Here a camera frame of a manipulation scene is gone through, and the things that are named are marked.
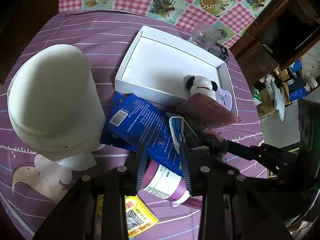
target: striped purple sheet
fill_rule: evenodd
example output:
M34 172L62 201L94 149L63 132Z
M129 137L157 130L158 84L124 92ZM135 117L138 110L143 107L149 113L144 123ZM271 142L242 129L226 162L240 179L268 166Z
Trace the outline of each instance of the striped purple sheet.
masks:
M29 186L18 183L12 194L12 173L21 166L33 166L36 152L23 143L12 129L7 108L6 90L19 67L34 54L54 44L71 44L82 50L92 62L92 75L104 112L107 115L114 93L114 78L121 61L134 37L143 25L187 39L190 33L174 25L137 15L115 11L65 12L53 17L32 39L9 73L0 95L0 190L18 216L34 232L41 226L55 204ZM233 55L229 52L228 69L234 85L239 115L242 122L219 128L225 139L250 146L263 140L259 117L249 87ZM86 171L100 175L103 171L122 165L129 152L105 146L94 153L98 165ZM228 164L237 167L242 174L266 178L266 169L255 161L227 154ZM82 172L73 171L70 189ZM191 239L198 234L200 211L178 206L171 208L169 202L140 192L141 198L159 219L159 223L136 236L136 240ZM0 198L9 217L26 239L30 233L10 212Z

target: qr code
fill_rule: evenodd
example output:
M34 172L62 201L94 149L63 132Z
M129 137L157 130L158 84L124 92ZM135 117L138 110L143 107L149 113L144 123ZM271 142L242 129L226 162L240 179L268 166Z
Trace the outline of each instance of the qr code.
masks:
M140 217L136 214L136 212L133 209L126 212L126 215L127 215L128 230L132 230L143 224L143 221L140 219Z

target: blue bag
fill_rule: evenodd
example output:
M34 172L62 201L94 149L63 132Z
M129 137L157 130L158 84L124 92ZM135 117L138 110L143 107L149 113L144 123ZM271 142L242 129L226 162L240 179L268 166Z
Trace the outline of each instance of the blue bag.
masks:
M112 99L112 108L114 108L119 103L121 103L125 98L126 98L126 96L123 96L120 93L116 92L113 99ZM106 124L109 123L112 116L113 115L111 115L111 114L108 115L108 118L106 120ZM129 151L133 151L133 152L137 151L137 148L135 146L132 146L131 144L127 143L125 140L122 140L118 135L111 132L108 129L108 126L106 124L102 130L102 134L100 137L100 143L106 144L106 145L111 145L111 146L114 146L117 148L129 150Z
M154 161L182 176L180 157L173 145L165 111L131 94L112 108L109 116L105 128L134 147L144 142Z

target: barcode label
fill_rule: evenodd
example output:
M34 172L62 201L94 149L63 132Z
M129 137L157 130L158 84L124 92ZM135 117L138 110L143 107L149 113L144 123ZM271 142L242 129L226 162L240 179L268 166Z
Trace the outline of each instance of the barcode label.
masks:
M127 229L128 229L128 231L132 230L138 226L141 226L144 223L133 209L129 210L125 214L127 216Z
M127 117L128 113L125 111L122 111L121 109L111 118L110 122L111 124L114 124L116 127L118 127L121 122Z

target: glass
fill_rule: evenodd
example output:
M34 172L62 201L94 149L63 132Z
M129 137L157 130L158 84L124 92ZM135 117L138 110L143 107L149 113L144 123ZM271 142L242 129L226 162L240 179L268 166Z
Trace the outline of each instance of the glass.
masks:
M199 21L192 31L189 42L208 50L216 44L220 37L221 33L213 25L205 21Z

